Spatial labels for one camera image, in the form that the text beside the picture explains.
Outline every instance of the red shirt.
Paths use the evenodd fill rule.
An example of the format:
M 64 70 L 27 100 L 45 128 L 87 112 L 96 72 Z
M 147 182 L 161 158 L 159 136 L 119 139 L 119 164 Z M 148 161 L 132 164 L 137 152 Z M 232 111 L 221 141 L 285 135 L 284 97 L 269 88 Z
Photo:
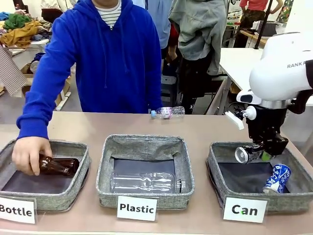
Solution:
M 264 11 L 268 0 L 241 0 L 239 6 L 245 7 L 249 2 L 248 9 L 254 11 Z

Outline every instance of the yellow clothing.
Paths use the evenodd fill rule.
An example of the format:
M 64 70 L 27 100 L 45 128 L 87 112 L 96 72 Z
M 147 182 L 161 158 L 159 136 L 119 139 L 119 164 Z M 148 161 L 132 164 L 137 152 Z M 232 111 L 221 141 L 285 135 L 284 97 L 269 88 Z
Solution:
M 19 48 L 27 48 L 31 42 L 30 38 L 37 34 L 37 26 L 40 25 L 41 23 L 38 21 L 25 23 L 23 28 L 16 28 L 9 33 L 3 34 L 0 38 L 0 42 L 5 44 L 7 47 L 16 45 Z

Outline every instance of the tabletop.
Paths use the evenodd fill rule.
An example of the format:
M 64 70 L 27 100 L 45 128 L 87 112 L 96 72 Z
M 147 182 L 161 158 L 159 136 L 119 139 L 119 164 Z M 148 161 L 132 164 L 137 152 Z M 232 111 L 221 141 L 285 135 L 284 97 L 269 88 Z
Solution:
M 258 40 L 258 37 L 259 37 L 259 36 L 255 35 L 255 34 L 249 33 L 249 32 L 244 31 L 244 30 L 240 30 L 240 32 L 241 32 L 242 34 L 246 35 L 247 37 L 252 38 L 253 40 Z M 268 41 L 268 39 L 261 38 L 260 44 L 263 45 L 263 46 L 265 46 L 265 44 L 266 44 L 267 41 Z
M 151 120 L 149 115 L 54 112 L 48 127 L 51 139 L 89 145 L 92 159 L 85 187 L 68 212 L 39 215 L 37 225 L 0 220 L 1 231 L 45 232 L 128 232 L 223 235 L 294 235 L 313 231 L 313 205 L 308 212 L 269 215 L 263 224 L 222 220 L 215 191 L 207 178 L 205 165 L 214 141 L 248 141 L 247 130 L 239 131 L 224 116 L 184 116 L 182 119 Z M 15 138 L 15 125 L 0 125 L 0 148 Z M 180 136 L 186 140 L 195 177 L 195 192 L 186 210 L 158 211 L 156 222 L 127 221 L 116 218 L 116 209 L 103 208 L 95 188 L 103 143 L 110 134 L 156 134 Z M 289 143 L 288 148 L 310 174 L 313 168 Z
M 240 90 L 249 90 L 249 78 L 253 67 L 260 61 L 263 49 L 222 48 L 220 66 Z M 313 106 L 313 96 L 307 102 Z

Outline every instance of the striped shirt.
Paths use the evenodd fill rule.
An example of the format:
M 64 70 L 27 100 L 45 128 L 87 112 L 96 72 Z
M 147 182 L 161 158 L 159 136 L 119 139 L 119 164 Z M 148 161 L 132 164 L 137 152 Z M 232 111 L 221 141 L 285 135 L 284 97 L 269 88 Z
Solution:
M 112 29 L 115 25 L 118 17 L 121 15 L 122 11 L 122 1 L 119 0 L 118 4 L 114 8 L 110 9 L 103 9 L 96 7 L 101 18 L 104 20 L 105 23 Z

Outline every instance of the black pants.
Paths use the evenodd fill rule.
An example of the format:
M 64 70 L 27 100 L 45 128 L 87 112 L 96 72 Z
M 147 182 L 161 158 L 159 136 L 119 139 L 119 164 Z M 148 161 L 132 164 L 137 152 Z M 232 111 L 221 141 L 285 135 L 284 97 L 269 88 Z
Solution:
M 246 47 L 248 37 L 240 33 L 240 30 L 252 28 L 253 22 L 264 20 L 264 16 L 265 16 L 264 11 L 254 11 L 254 10 L 249 10 L 249 9 L 246 10 L 240 22 L 240 26 L 239 26 L 239 30 L 238 30 L 238 34 L 235 40 L 234 47 L 239 47 L 239 48 Z
M 59 9 L 42 9 L 41 16 L 45 21 L 53 23 L 54 20 L 63 14 Z
M 182 58 L 179 66 L 179 90 L 182 93 L 181 105 L 186 114 L 192 114 L 197 97 L 203 97 L 211 77 L 207 70 L 211 64 L 212 53 L 199 60 Z

